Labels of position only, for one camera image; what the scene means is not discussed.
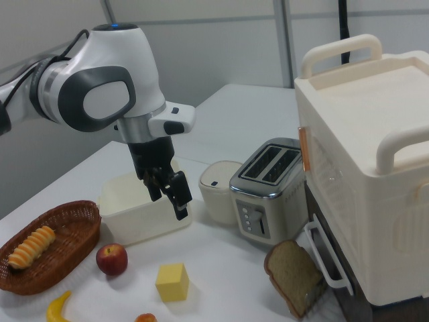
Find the wicker basket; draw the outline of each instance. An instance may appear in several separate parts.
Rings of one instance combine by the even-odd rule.
[[[54,286],[94,249],[100,224],[99,210],[92,201],[73,201],[40,215],[0,249],[0,288],[31,295]],[[31,232],[44,225],[55,231],[55,241],[29,268],[12,269],[7,257]]]

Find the white table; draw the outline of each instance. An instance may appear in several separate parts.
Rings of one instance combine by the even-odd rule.
[[[212,222],[198,179],[217,160],[244,162],[270,138],[296,138],[297,126],[293,90],[224,87],[197,108],[194,130],[174,138],[176,159],[187,174],[194,198],[190,203],[191,225],[127,246],[127,270],[107,278],[97,268],[95,253],[114,238],[102,223],[96,248],[56,286],[29,297],[0,290],[0,321],[45,321],[50,301],[66,290],[72,295],[63,316],[75,322],[133,322],[142,313],[153,313],[159,322],[294,321],[264,272],[268,248],[242,237],[238,227]],[[56,205],[81,199],[96,201],[104,182],[131,171],[134,169],[127,146],[107,144],[0,220],[0,244]],[[307,248],[303,235],[298,243]],[[154,285],[158,268],[175,262],[183,262],[188,271],[188,298],[163,303]],[[344,321],[332,292],[323,296],[305,321]]]

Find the bread roll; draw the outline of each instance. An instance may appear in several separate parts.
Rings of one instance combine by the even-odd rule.
[[[55,232],[48,226],[37,228],[9,255],[7,263],[17,270],[30,267],[55,240]]]

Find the yellow cube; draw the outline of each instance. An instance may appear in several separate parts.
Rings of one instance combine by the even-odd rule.
[[[163,302],[186,300],[189,277],[185,265],[183,263],[161,265],[155,285]]]

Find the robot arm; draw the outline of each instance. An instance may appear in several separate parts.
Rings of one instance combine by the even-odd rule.
[[[97,26],[73,58],[63,53],[25,66],[0,86],[0,102],[0,135],[36,117],[85,132],[116,122],[151,199],[164,193],[178,220],[187,216],[192,197],[184,173],[171,167],[170,136],[189,132],[195,111],[166,102],[151,48],[136,25]]]

